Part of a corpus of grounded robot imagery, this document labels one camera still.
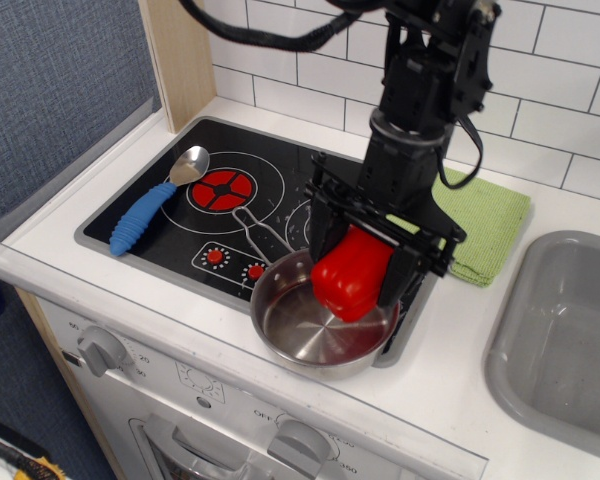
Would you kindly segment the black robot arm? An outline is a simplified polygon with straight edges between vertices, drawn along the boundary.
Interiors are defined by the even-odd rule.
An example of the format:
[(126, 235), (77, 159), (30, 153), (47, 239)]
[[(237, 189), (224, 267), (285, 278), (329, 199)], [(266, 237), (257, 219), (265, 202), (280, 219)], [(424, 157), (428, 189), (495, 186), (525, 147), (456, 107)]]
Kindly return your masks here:
[(383, 93), (370, 117), (360, 169), (334, 172), (314, 158), (309, 253), (318, 301), (354, 321), (394, 305), (416, 281), (444, 275), (465, 231), (435, 202), (453, 130), (492, 84), (488, 52), (500, 6), (493, 1), (384, 1), (389, 24)]

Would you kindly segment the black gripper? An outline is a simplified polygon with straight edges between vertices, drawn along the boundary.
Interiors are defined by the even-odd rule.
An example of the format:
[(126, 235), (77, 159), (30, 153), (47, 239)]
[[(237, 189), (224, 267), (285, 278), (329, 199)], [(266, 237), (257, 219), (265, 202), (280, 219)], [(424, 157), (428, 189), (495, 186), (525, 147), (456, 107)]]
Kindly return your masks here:
[(339, 173), (333, 158), (312, 158), (309, 254), (317, 263), (354, 225), (394, 248), (377, 300), (393, 306), (421, 275), (444, 276), (466, 233), (433, 199), (454, 125), (408, 131), (375, 110), (362, 164)]

